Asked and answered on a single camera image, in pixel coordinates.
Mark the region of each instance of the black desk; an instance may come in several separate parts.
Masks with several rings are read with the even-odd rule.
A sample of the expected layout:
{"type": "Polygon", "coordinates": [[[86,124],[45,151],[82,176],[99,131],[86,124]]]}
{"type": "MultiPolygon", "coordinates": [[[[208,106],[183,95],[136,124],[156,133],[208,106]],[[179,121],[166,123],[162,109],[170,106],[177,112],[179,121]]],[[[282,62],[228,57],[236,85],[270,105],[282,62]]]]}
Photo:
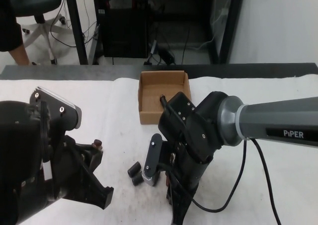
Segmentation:
{"type": "Polygon", "coordinates": [[[139,79],[142,71],[184,70],[189,78],[285,78],[318,75],[316,64],[244,64],[182,66],[6,66],[0,80],[116,80],[121,77],[139,79]]]}

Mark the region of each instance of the black shorts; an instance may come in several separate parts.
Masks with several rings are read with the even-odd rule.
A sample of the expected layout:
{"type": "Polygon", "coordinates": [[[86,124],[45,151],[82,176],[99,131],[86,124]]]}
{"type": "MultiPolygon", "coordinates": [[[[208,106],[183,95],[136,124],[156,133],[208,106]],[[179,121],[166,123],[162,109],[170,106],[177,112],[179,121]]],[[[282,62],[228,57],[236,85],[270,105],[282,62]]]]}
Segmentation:
{"type": "Polygon", "coordinates": [[[0,51],[11,51],[23,44],[21,26],[16,22],[10,0],[0,0],[0,51]]]}

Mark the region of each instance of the office chair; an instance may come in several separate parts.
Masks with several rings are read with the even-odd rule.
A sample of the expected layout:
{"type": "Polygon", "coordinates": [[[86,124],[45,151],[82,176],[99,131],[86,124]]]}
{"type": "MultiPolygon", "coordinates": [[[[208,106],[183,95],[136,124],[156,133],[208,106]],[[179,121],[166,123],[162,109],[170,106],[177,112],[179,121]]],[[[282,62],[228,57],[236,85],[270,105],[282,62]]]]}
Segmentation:
{"type": "Polygon", "coordinates": [[[43,14],[57,9],[61,3],[62,0],[11,0],[16,17],[34,16],[36,21],[36,24],[21,26],[22,31],[26,34],[32,31],[24,41],[25,48],[32,44],[40,35],[43,35],[49,51],[51,64],[53,65],[57,64],[57,58],[49,40],[51,28],[52,32],[60,34],[72,34],[73,31],[55,25],[58,21],[66,24],[65,18],[61,14],[50,20],[45,20],[43,14]]]}

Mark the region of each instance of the chair wheel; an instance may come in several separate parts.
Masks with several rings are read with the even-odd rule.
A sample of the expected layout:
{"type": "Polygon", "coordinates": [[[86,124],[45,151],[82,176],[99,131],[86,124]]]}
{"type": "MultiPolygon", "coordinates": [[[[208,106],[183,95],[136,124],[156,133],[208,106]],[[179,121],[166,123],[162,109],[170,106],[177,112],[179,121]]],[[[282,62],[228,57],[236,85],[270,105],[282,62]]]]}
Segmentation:
{"type": "Polygon", "coordinates": [[[62,23],[62,25],[66,25],[66,19],[64,16],[62,16],[59,21],[62,23]]]}
{"type": "Polygon", "coordinates": [[[58,64],[58,60],[56,58],[54,58],[53,60],[51,60],[51,64],[52,65],[57,65],[58,64]]]}
{"type": "Polygon", "coordinates": [[[28,29],[22,29],[22,31],[25,33],[25,34],[30,34],[30,30],[28,30],[28,29]]]}

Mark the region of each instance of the chair base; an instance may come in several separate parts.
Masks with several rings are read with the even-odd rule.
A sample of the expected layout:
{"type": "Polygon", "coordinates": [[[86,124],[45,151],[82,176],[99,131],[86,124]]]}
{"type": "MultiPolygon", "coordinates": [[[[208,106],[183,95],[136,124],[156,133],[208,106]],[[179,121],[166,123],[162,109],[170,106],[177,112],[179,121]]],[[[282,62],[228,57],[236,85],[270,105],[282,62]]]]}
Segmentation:
{"type": "Polygon", "coordinates": [[[37,38],[40,37],[40,35],[43,35],[45,43],[46,43],[46,47],[49,52],[50,61],[54,65],[57,64],[57,58],[54,54],[54,51],[50,43],[50,39],[49,39],[50,32],[52,31],[54,33],[59,33],[59,34],[73,33],[71,29],[65,29],[55,25],[60,19],[62,19],[61,14],[59,14],[58,17],[44,21],[44,23],[36,23],[32,25],[21,25],[22,31],[24,33],[29,34],[30,31],[32,31],[29,37],[24,41],[25,48],[31,45],[37,38]]]}

